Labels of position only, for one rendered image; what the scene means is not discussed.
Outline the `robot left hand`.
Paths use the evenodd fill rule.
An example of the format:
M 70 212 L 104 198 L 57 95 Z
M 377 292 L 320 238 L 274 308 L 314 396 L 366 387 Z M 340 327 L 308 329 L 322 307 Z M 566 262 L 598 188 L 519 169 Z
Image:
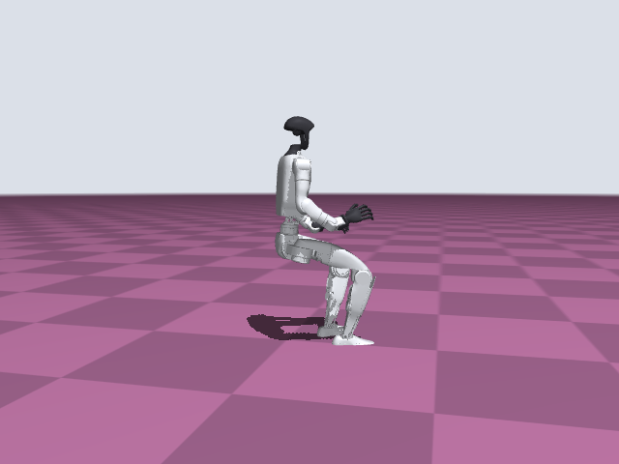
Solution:
M 322 231 L 323 231 L 323 229 L 326 229 L 326 228 L 322 227 L 320 224 L 318 224 L 318 223 L 316 223 L 316 222 L 315 222 L 315 223 L 312 223 L 312 224 L 311 224 L 311 226 L 312 226 L 313 228 L 319 228 L 319 227 L 320 227 L 320 231 L 319 231 L 319 232 L 322 232 Z M 349 226 L 348 226 L 348 227 L 345 227 L 345 228 L 343 228 L 343 229 L 342 229 L 342 231 L 344 232 L 344 234 L 345 234 L 345 230 L 346 230 L 346 232 L 348 232 L 348 230 L 347 230 L 347 229 L 349 230 Z

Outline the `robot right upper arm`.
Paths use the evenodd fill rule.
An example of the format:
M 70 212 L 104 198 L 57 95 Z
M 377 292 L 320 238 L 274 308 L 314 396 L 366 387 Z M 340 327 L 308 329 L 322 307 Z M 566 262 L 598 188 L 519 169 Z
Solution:
M 310 190 L 310 160 L 295 158 L 292 162 L 292 172 L 295 175 L 296 208 L 300 214 L 306 215 L 301 207 L 301 203 L 303 200 L 309 199 L 307 198 L 307 194 Z

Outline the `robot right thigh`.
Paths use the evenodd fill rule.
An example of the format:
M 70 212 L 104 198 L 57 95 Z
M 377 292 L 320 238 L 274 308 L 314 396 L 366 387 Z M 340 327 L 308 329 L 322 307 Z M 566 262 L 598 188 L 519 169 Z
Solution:
M 335 268 L 351 269 L 352 282 L 354 275 L 361 270 L 368 271 L 372 280 L 370 270 L 357 256 L 332 243 L 313 239 L 298 239 L 294 245 L 287 245 L 285 253 L 294 262 L 309 264 L 314 250 L 316 261 Z

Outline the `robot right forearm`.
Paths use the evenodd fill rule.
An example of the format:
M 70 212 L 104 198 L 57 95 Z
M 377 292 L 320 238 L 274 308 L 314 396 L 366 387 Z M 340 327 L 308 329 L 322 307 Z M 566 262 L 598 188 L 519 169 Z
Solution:
M 310 221 L 318 223 L 328 231 L 339 231 L 338 228 L 345 224 L 342 217 L 331 217 L 318 208 L 310 199 L 305 199 L 301 203 L 303 211 L 310 217 Z M 341 229 L 342 230 L 342 229 Z

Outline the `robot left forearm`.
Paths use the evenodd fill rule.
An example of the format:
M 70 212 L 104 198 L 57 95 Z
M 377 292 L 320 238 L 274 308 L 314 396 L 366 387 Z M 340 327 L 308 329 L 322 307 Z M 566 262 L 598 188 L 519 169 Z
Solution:
M 318 233 L 320 231 L 319 228 L 313 228 L 311 226 L 312 221 L 310 221 L 310 217 L 308 215 L 304 215 L 304 217 L 294 217 L 299 223 L 306 229 L 308 229 L 311 233 Z

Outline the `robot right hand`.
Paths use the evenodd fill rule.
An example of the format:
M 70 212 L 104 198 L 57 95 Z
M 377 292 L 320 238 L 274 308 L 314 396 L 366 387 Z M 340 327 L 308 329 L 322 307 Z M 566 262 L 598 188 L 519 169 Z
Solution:
M 358 204 L 353 204 L 350 207 L 349 211 L 346 212 L 345 215 L 341 215 L 340 216 L 345 221 L 345 224 L 341 225 L 338 228 L 338 230 L 341 230 L 341 229 L 343 229 L 345 227 L 348 227 L 349 223 L 356 223 L 356 222 L 360 222 L 362 220 L 369 219 L 369 218 L 371 218 L 373 220 L 371 209 L 368 208 L 367 205 L 364 204 L 364 205 L 359 206 L 358 208 L 355 208 L 357 206 L 358 206 Z M 365 209 L 363 209 L 363 208 L 365 208 Z M 368 212 L 366 212 L 366 211 L 368 211 Z M 370 216 L 367 216 L 367 215 L 370 215 Z M 364 216 L 366 216 L 366 217 L 364 217 Z

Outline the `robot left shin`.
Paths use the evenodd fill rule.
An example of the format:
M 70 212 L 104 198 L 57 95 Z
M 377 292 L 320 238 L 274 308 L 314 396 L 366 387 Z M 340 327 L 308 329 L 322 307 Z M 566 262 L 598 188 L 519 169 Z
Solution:
M 339 307 L 345 295 L 345 291 L 346 291 L 346 287 L 347 287 L 347 283 L 349 279 L 349 274 L 350 274 L 350 269 L 348 271 L 348 274 L 344 277 L 337 277 L 337 276 L 333 277 L 329 271 L 327 283 L 326 283 L 325 300 L 327 300 L 327 307 L 326 307 L 326 315 L 325 315 L 325 322 L 324 322 L 324 326 L 327 323 L 326 324 L 327 328 L 332 328 L 335 326 L 335 321 L 339 313 Z M 334 323 L 332 325 L 333 320 L 334 320 Z M 330 327 L 328 327 L 328 325 L 330 325 Z

